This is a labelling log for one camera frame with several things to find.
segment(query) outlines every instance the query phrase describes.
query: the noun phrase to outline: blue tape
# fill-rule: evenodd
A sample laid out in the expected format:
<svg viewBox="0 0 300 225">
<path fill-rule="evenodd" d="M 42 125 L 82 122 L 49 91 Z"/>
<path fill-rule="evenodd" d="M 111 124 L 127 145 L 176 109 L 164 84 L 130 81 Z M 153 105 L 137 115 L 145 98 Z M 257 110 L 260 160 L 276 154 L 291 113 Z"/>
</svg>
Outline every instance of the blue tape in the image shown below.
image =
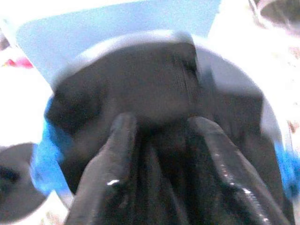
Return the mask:
<svg viewBox="0 0 300 225">
<path fill-rule="evenodd" d="M 300 158 L 279 143 L 275 143 L 275 152 L 285 195 L 292 200 L 300 192 Z"/>
<path fill-rule="evenodd" d="M 70 192 L 59 163 L 64 160 L 64 153 L 71 144 L 71 137 L 45 118 L 42 141 L 33 149 L 30 164 L 31 180 L 36 190 L 44 195 L 53 190 L 58 194 Z"/>
</svg>

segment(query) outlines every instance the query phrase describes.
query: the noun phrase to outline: red object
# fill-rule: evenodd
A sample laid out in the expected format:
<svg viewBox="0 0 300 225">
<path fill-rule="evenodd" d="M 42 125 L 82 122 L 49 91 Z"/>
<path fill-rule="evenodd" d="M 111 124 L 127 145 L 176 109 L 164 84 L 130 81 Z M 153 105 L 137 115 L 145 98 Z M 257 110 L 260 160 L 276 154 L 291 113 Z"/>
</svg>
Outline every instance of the red object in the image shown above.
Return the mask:
<svg viewBox="0 0 300 225">
<path fill-rule="evenodd" d="M 22 67 L 31 69 L 33 68 L 33 65 L 29 62 L 27 58 L 19 58 L 16 61 L 8 60 L 5 65 L 11 66 L 11 67 Z"/>
</svg>

